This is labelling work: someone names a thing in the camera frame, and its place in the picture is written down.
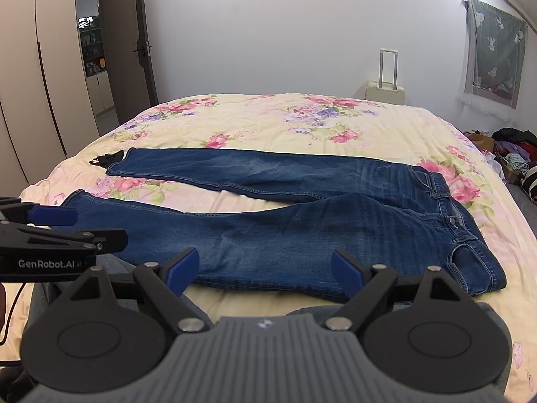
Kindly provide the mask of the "small black cloth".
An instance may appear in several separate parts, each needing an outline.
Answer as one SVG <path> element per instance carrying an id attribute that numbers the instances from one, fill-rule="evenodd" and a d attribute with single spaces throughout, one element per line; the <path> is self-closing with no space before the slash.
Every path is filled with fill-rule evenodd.
<path id="1" fill-rule="evenodd" d="M 125 152 L 119 150 L 113 154 L 98 155 L 95 158 L 89 161 L 89 164 L 92 166 L 100 168 L 109 168 L 110 166 L 120 162 L 124 158 Z"/>

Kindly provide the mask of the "cream suitcase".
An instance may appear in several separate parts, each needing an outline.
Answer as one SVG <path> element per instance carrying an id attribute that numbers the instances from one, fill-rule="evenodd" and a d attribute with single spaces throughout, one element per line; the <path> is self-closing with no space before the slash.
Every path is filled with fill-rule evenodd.
<path id="1" fill-rule="evenodd" d="M 391 81 L 384 80 L 385 55 L 393 55 L 393 74 Z M 406 95 L 399 85 L 399 52 L 393 49 L 380 49 L 379 76 L 377 80 L 370 80 L 365 84 L 364 97 L 368 101 L 381 102 L 391 105 L 404 105 Z"/>

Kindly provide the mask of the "dark brown door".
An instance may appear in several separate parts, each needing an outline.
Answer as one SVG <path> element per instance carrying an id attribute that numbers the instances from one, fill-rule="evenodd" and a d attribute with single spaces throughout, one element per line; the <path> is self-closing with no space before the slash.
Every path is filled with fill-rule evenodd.
<path id="1" fill-rule="evenodd" d="M 109 84 L 119 123 L 158 104 L 145 0 L 100 0 Z"/>

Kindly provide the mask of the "hallway cabinet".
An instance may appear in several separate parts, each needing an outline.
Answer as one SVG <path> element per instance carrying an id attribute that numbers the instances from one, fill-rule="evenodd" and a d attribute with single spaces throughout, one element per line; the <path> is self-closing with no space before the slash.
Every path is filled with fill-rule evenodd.
<path id="1" fill-rule="evenodd" d="M 98 117 L 114 107 L 98 0 L 77 0 L 77 16 L 87 91 L 94 115 Z"/>

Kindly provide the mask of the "blue denim jeans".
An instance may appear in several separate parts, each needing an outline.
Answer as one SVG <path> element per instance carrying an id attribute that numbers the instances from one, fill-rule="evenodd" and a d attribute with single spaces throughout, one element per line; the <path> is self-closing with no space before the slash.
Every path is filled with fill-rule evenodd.
<path id="1" fill-rule="evenodd" d="M 334 251 L 402 275 L 445 270 L 469 295 L 503 289 L 505 273 L 442 174 L 372 158 L 210 148 L 132 148 L 113 177 L 164 180 L 275 201 L 275 209 L 187 213 L 78 190 L 65 206 L 79 230 L 122 228 L 121 258 L 166 262 L 193 247 L 197 283 L 285 290 L 342 302 Z"/>

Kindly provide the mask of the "beige wardrobe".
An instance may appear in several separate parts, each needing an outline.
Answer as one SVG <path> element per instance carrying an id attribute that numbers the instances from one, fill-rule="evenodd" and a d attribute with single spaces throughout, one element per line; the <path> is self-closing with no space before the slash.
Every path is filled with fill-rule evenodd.
<path id="1" fill-rule="evenodd" d="M 77 0 L 1 0 L 1 192 L 16 195 L 97 139 Z"/>

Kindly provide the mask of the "green patterned window curtain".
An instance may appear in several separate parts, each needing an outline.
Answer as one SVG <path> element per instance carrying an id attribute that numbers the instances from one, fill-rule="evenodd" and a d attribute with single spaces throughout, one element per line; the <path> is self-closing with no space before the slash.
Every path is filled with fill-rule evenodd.
<path id="1" fill-rule="evenodd" d="M 484 114 L 507 118 L 504 109 L 518 105 L 528 25 L 482 0 L 463 0 L 469 34 L 467 70 L 461 100 L 471 105 L 482 97 L 499 106 Z"/>

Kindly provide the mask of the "floral yellow bed quilt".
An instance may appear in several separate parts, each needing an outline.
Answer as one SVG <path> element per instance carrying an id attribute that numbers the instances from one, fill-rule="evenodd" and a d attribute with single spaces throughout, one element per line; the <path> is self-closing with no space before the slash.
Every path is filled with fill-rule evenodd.
<path id="1" fill-rule="evenodd" d="M 235 148 L 310 155 L 352 155 L 418 165 L 442 174 L 472 214 L 507 277 L 483 297 L 507 324 L 514 359 L 506 397 L 536 393 L 536 238 L 501 177 L 463 133 L 430 111 L 403 105 L 308 94 L 208 95 L 176 99 L 139 113 L 101 136 L 21 199 L 57 206 L 83 189 L 197 213 L 259 211 L 263 200 L 164 181 L 109 177 L 98 155 L 132 147 Z"/>

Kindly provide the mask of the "pile of clothes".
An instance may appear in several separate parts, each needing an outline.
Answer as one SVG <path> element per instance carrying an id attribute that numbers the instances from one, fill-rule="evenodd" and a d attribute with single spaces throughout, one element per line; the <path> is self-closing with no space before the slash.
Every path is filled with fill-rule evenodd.
<path id="1" fill-rule="evenodd" d="M 519 186 L 536 203 L 536 135 L 530 130 L 504 127 L 490 136 L 480 131 L 464 132 L 501 179 Z"/>

